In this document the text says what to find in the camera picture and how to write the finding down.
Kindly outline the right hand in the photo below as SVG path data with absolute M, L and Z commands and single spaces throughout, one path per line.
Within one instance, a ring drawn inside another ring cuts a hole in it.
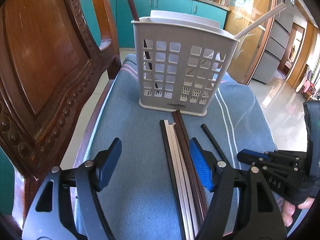
M 300 210 L 309 209 L 315 198 L 308 197 L 303 203 L 299 204 L 297 207 Z M 288 202 L 287 200 L 283 201 L 283 205 L 281 207 L 281 217 L 283 219 L 284 225 L 288 228 L 293 223 L 293 215 L 296 211 L 296 206 Z

